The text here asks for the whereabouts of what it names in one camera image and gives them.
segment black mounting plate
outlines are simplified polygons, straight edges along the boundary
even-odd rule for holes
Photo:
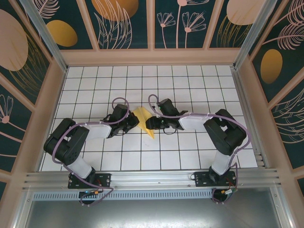
[[[228,180],[234,185],[237,183],[237,180],[235,178],[236,174],[235,174],[234,171],[228,171],[227,175],[223,179],[221,179],[217,184],[214,183],[209,178],[209,172],[208,171],[195,172],[193,175],[194,175],[194,181],[195,181],[195,186],[196,187],[229,186],[229,182],[227,181],[226,178],[228,178]]]
[[[89,186],[79,180],[73,174],[69,174],[68,176],[68,189],[94,189],[94,187]],[[96,173],[95,180],[93,182],[94,185],[99,185],[103,187],[109,187],[111,183],[111,174],[110,173]]]

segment yellow fabric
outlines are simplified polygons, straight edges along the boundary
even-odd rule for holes
[[[151,113],[149,113],[149,111],[144,107],[138,107],[133,111],[133,113],[139,120],[139,124],[137,126],[147,132],[148,135],[150,135],[154,139],[154,130],[147,129],[146,127],[146,120],[152,117]]]

